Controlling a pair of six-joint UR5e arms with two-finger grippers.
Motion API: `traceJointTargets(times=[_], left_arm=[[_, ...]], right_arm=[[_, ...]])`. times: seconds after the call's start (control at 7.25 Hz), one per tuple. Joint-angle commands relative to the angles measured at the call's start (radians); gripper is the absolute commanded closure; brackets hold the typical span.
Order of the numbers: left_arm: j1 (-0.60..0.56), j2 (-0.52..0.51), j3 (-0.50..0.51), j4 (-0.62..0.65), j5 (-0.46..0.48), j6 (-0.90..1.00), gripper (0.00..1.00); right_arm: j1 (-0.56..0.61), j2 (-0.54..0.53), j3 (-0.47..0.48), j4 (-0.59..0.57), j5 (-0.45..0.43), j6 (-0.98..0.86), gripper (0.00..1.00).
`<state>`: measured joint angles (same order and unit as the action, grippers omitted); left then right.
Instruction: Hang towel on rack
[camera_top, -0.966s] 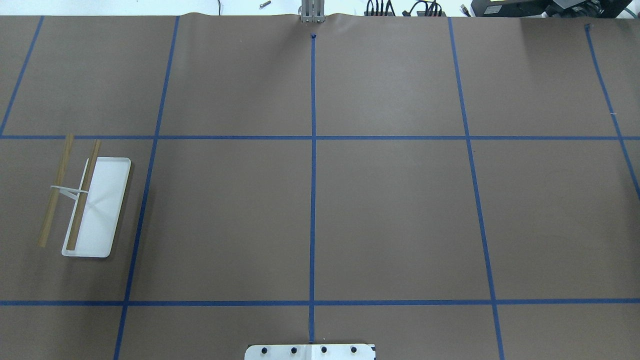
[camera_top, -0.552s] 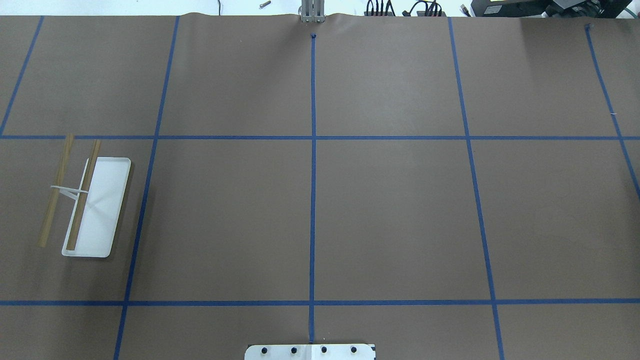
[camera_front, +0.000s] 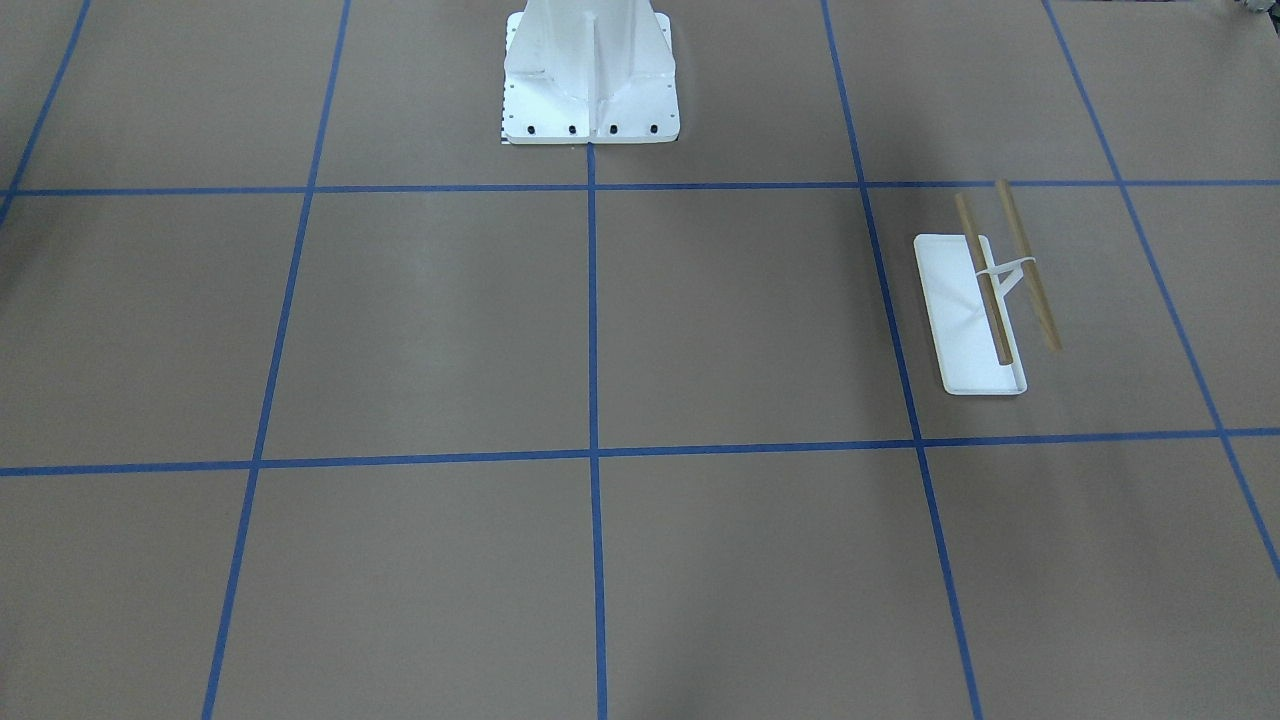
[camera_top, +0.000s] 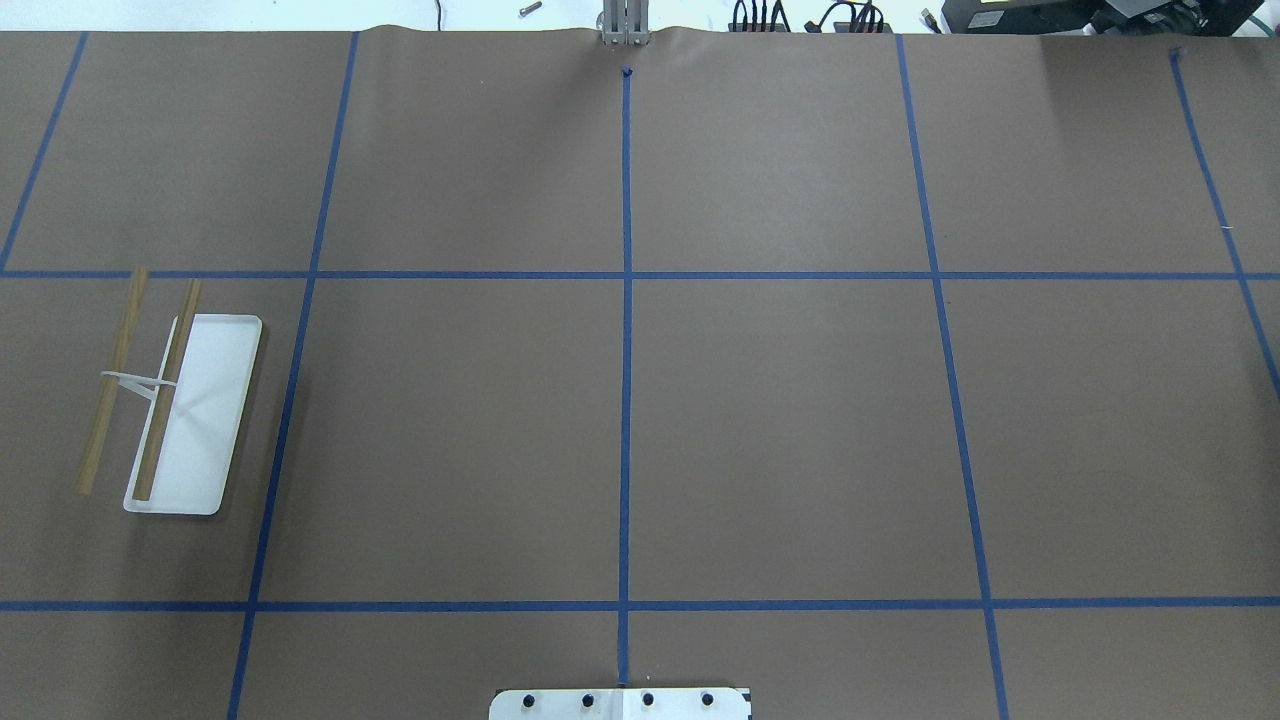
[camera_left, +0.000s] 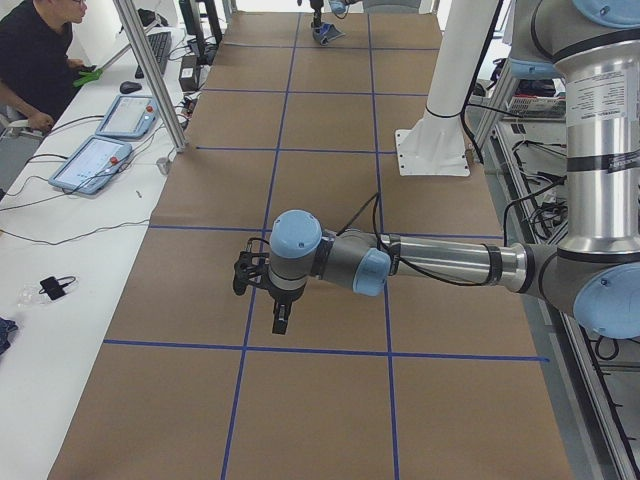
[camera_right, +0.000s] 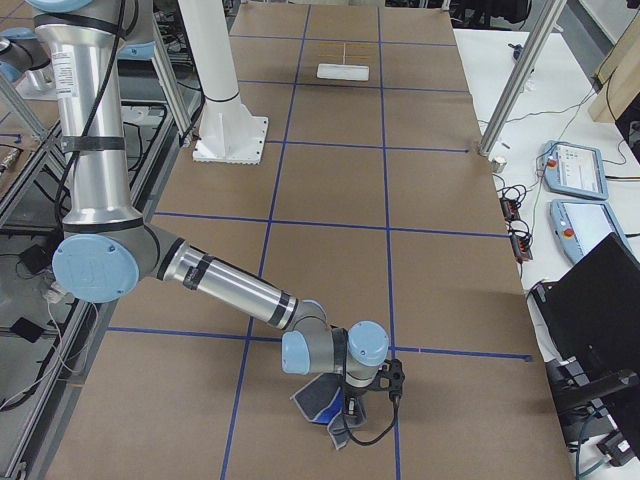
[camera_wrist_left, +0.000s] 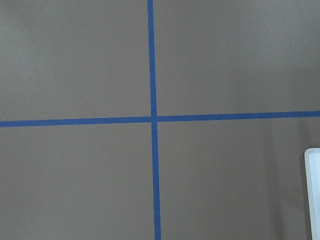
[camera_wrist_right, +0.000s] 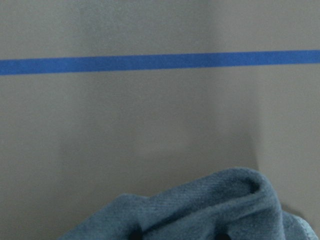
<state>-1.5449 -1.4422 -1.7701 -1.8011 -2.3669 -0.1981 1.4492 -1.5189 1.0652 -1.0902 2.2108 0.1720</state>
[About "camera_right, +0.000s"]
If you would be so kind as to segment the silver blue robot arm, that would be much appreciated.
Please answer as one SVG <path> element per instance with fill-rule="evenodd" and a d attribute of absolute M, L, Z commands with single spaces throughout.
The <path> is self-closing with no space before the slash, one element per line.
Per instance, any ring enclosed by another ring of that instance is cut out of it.
<path fill-rule="evenodd" d="M 1 73 L 11 83 L 26 75 L 40 91 L 54 85 L 49 53 L 34 32 L 26 27 L 1 32 Z"/>
<path fill-rule="evenodd" d="M 70 209 L 52 267 L 76 298 L 108 303 L 146 277 L 176 281 L 279 329 L 282 368 L 310 383 L 294 402 L 310 422 L 350 433 L 366 420 L 363 398 L 385 391 L 392 403 L 404 377 L 376 322 L 332 326 L 324 308 L 299 299 L 185 239 L 147 223 L 133 204 L 121 112 L 118 54 L 156 53 L 149 1 L 36 1 L 37 36 L 51 53 L 66 157 L 62 183 Z"/>

